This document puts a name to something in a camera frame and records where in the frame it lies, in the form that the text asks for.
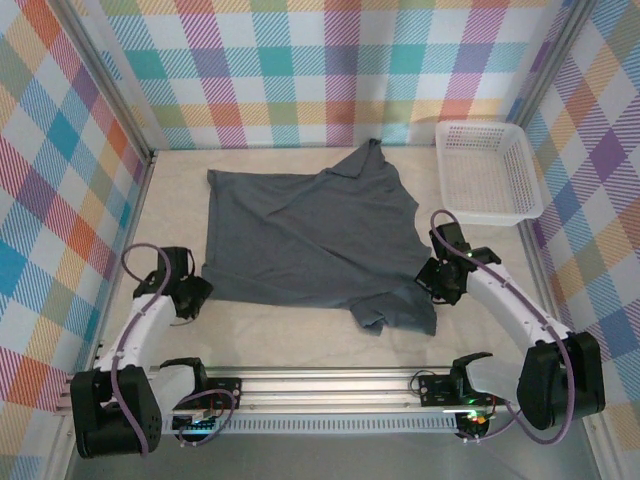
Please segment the grey t-shirt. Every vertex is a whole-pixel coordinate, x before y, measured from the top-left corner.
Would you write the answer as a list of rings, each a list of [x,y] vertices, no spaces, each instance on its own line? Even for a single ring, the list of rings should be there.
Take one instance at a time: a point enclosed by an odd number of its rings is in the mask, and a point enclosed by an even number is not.
[[[436,332],[416,282],[417,202],[378,140],[316,174],[211,170],[202,276],[218,300],[344,309],[367,331]]]

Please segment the white perforated plastic basket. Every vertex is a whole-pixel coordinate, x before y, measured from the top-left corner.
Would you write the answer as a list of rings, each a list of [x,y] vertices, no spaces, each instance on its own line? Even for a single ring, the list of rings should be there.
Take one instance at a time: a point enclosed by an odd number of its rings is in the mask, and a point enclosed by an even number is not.
[[[533,151],[520,126],[442,121],[435,146],[442,202],[460,223],[511,227],[542,214]]]

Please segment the aluminium side frame strip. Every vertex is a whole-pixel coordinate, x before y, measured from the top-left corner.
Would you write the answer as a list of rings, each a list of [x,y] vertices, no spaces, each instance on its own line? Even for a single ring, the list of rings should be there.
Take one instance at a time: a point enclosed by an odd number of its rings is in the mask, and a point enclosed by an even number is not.
[[[146,161],[142,170],[143,175],[141,184],[139,192],[135,197],[134,208],[131,211],[131,217],[126,229],[123,249],[126,249],[133,243],[137,225],[144,206],[144,201],[151,182],[157,154],[157,151],[153,151],[151,153],[151,157]],[[91,343],[89,353],[84,364],[85,369],[88,369],[93,365],[93,361],[103,348],[104,332],[109,324],[111,310],[116,302],[118,290],[124,275],[124,269],[121,266],[120,261],[117,261],[117,266],[114,268],[114,276],[108,290],[108,297],[104,311],[102,312],[98,326],[96,327],[95,337]],[[55,436],[52,440],[51,452],[47,458],[44,472],[40,474],[38,480],[64,480],[69,468],[71,457],[76,451],[75,427],[71,412],[65,416],[54,416],[53,420],[54,426],[56,427]]]
[[[537,244],[532,224],[530,221],[523,221],[517,225],[517,229],[535,284],[537,296],[544,308],[549,313],[552,313],[556,319],[559,319],[560,311],[551,288],[551,282],[544,268],[543,257]],[[620,470],[615,445],[603,413],[600,412],[584,417],[582,423],[601,480],[625,480],[624,474]]]

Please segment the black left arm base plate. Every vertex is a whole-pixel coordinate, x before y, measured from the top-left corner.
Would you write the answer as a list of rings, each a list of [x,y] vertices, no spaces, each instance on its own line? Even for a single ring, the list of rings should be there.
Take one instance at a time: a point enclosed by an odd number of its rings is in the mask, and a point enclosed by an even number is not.
[[[236,405],[240,404],[243,381],[239,377],[213,377],[205,382],[205,391],[220,390],[220,393],[210,393],[201,397],[198,403],[203,407],[214,411],[229,410],[231,400],[236,400]]]

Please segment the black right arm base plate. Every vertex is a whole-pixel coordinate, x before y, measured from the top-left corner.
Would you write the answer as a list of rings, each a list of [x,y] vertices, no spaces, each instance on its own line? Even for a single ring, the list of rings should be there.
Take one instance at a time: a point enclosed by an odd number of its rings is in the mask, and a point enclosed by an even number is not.
[[[468,381],[455,375],[429,374],[420,371],[409,381],[422,407],[427,406],[502,406],[505,401],[486,392],[474,390]]]

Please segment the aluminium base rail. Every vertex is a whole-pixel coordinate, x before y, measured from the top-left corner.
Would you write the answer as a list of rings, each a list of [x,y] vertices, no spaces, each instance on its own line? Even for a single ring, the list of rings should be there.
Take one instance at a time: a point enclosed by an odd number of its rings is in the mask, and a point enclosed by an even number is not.
[[[208,378],[239,377],[243,381],[240,404],[231,408],[261,409],[269,412],[381,411],[422,407],[408,384],[417,371],[399,368],[328,370],[287,368],[280,370],[206,370]],[[574,388],[569,388],[568,405],[574,406]]]

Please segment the aluminium corner post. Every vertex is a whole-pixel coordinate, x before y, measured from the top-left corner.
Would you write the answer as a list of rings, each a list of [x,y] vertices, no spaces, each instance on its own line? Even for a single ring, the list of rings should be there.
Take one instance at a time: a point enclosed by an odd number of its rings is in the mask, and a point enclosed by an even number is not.
[[[86,69],[104,95],[133,148],[147,166],[154,163],[155,151],[148,145],[142,130],[134,119],[125,98],[121,95],[115,80],[109,72],[103,57],[86,31],[80,16],[75,12],[71,0],[45,0],[69,35]]]
[[[551,13],[534,30],[525,75],[506,115],[508,123],[525,129],[556,78],[599,0],[551,0]]]

